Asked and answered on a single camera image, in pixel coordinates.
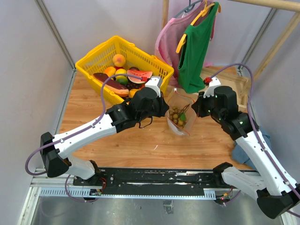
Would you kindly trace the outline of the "longan fruit bunch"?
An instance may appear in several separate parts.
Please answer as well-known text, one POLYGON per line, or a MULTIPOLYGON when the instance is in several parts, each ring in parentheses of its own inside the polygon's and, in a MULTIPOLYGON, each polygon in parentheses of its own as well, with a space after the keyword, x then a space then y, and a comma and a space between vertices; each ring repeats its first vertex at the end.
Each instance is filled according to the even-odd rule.
POLYGON ((168 113, 168 119, 179 128, 184 128, 187 123, 187 111, 190 104, 185 105, 183 108, 172 106, 168 113))

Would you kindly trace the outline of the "clear zip top bag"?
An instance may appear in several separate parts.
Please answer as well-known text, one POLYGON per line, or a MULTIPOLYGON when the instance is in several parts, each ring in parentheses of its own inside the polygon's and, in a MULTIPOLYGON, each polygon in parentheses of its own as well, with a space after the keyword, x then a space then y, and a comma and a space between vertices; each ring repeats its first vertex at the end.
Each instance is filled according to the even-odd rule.
POLYGON ((195 103, 195 95, 187 94, 179 88, 172 88, 166 103, 169 106, 166 113, 169 128, 177 135, 190 136, 196 120, 196 113, 192 109, 192 105, 195 103))

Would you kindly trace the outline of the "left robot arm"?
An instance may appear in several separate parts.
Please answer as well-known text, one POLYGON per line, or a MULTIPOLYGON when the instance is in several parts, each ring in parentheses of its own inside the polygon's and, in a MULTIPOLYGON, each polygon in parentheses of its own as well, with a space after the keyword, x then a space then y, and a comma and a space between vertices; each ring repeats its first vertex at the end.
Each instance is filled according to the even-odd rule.
POLYGON ((68 174, 80 177, 89 185, 98 184, 101 172, 97 164, 73 157, 72 153, 95 140, 133 128, 146 118, 163 117, 168 110, 163 94, 143 88, 133 98, 113 105, 102 116, 80 127, 55 136, 49 132, 43 134, 41 157, 47 176, 68 174))

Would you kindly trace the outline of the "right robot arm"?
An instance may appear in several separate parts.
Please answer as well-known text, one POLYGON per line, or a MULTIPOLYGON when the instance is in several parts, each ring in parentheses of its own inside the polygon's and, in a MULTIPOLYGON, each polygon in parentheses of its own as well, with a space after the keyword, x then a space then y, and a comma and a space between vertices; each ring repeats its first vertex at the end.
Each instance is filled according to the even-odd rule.
POLYGON ((256 200, 260 210, 275 219, 300 202, 300 185, 275 159, 256 122, 240 112, 236 92, 229 86, 213 88, 213 94, 200 92, 192 109, 198 117, 210 116, 245 151, 262 181, 241 172, 230 163, 213 169, 212 181, 219 188, 226 184, 256 200))

